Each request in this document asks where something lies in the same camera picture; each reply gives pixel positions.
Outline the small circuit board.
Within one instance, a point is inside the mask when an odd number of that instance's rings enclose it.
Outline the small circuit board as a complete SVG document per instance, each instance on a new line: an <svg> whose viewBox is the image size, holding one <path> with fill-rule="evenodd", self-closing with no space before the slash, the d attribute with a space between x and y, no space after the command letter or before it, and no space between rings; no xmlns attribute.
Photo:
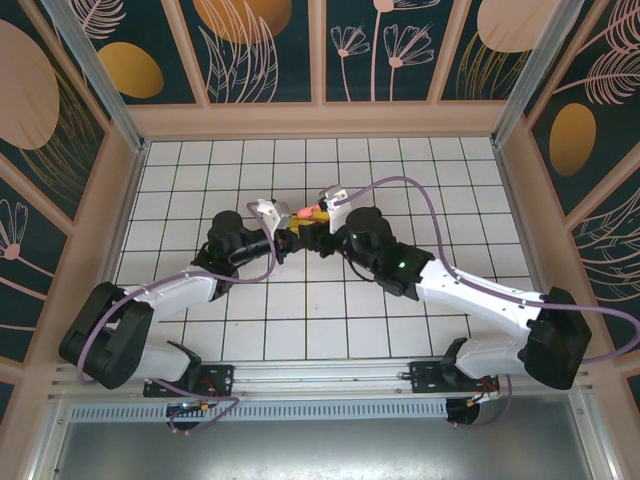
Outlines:
<svg viewBox="0 0 640 480"><path fill-rule="evenodd" d="M217 405L216 402L194 400L189 402L169 403L165 417L175 418L203 418Z"/></svg>

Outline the black connector housing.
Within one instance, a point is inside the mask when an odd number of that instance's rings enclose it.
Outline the black connector housing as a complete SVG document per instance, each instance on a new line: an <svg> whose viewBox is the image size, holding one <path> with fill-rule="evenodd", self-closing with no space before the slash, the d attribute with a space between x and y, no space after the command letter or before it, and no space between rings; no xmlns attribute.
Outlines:
<svg viewBox="0 0 640 480"><path fill-rule="evenodd" d="M453 425L472 425L481 410L479 404L463 398L447 399L445 405L447 421Z"/></svg>

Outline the grey metal sheet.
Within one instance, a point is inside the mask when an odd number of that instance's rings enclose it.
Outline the grey metal sheet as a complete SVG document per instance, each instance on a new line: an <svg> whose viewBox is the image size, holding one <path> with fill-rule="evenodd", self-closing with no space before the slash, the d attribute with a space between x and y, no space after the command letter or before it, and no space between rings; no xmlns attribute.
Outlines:
<svg viewBox="0 0 640 480"><path fill-rule="evenodd" d="M563 416L484 430L435 419L74 424L33 480L611 480Z"/></svg>

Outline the aluminium side rail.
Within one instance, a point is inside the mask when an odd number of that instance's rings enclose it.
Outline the aluminium side rail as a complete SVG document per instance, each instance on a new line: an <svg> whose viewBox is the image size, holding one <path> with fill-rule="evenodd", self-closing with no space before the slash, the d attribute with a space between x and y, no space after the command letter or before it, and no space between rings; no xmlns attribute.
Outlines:
<svg viewBox="0 0 640 480"><path fill-rule="evenodd" d="M516 227L523 236L525 258L533 283L543 292L552 287L571 288L565 271L566 233L559 206L544 168L525 151L498 149L496 159L507 183Z"/></svg>
<svg viewBox="0 0 640 480"><path fill-rule="evenodd" d="M114 278L145 158L114 137L100 150L39 326L47 366L60 362L59 344L93 287Z"/></svg>

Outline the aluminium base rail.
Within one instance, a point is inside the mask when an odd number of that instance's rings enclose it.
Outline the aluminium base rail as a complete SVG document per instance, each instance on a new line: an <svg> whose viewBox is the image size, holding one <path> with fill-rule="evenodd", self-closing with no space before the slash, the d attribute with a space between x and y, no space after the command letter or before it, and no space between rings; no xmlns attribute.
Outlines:
<svg viewBox="0 0 640 480"><path fill-rule="evenodd" d="M337 400L405 398L412 394L408 380L411 358L231 361L232 395L250 400ZM81 385L76 368L59 364L47 398L69 401L142 400L142 380L132 380L118 389L107 390L99 384Z"/></svg>

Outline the aluminium corner post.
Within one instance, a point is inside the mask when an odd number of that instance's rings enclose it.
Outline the aluminium corner post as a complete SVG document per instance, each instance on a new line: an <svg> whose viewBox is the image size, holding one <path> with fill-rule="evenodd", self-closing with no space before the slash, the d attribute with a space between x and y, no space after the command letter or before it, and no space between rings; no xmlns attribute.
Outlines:
<svg viewBox="0 0 640 480"><path fill-rule="evenodd" d="M70 48L74 58L84 69L89 82L95 88L98 97L127 144L134 151L140 152L144 139L129 114L120 93L109 78L97 51L78 23L72 7L67 0L41 0L41 2L52 22L59 29L62 39Z"/></svg>
<svg viewBox="0 0 640 480"><path fill-rule="evenodd" d="M492 132L492 146L500 150L521 118L570 32L584 0L559 0L544 25Z"/></svg>

